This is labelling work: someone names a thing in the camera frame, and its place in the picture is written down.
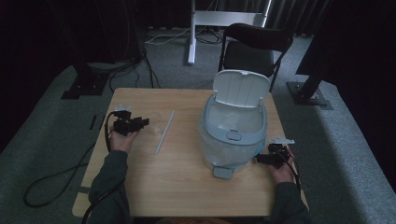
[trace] person's left hand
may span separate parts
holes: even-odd
[[[132,148],[132,142],[137,137],[139,132],[128,133],[128,135],[124,136],[115,131],[111,132],[110,136],[110,146],[111,150],[121,150],[126,153],[129,153]]]

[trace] wooden table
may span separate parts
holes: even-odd
[[[268,216],[275,184],[265,165],[253,161],[233,179],[213,177],[200,149],[198,121],[212,91],[117,89],[108,108],[130,105],[132,117],[150,118],[136,138],[128,158],[125,188],[133,217],[245,217]],[[284,136],[271,94],[264,101],[267,138]],[[161,150],[154,154],[166,123],[173,121]],[[100,132],[81,186],[89,188],[107,155]],[[80,192],[73,214],[82,217],[89,206]]]

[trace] hand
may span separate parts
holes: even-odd
[[[293,162],[293,153],[288,149],[288,153],[291,155],[289,157],[289,164]],[[270,170],[271,175],[273,176],[275,182],[277,184],[283,183],[283,182],[293,182],[294,183],[294,175],[293,171],[290,169],[290,167],[284,163],[279,169],[276,169],[275,166],[273,165],[267,165],[268,170]]]
[[[132,142],[137,137],[139,132],[128,133],[128,135],[124,136],[115,131],[111,132],[110,136],[110,146],[111,150],[121,150],[126,153],[129,153],[132,148]]]

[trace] stand base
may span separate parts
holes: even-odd
[[[95,74],[95,80],[90,86],[80,86],[76,77],[70,90],[65,91],[61,99],[77,100],[80,95],[102,95],[109,75],[109,73]]]
[[[303,82],[287,82],[291,96],[296,105],[319,105],[322,110],[332,110],[330,101],[325,100],[320,90],[317,89],[314,96],[309,99],[305,99],[299,96],[298,92],[304,85]]]

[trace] sleeve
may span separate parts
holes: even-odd
[[[127,159],[128,154],[124,151],[110,151],[99,174],[92,181],[88,196],[90,203],[95,203],[125,179],[128,170]],[[123,184],[93,208],[88,223],[132,223]]]
[[[271,213],[271,223],[313,223],[308,209],[301,200],[300,192],[294,183],[287,182],[276,185],[276,197]]]

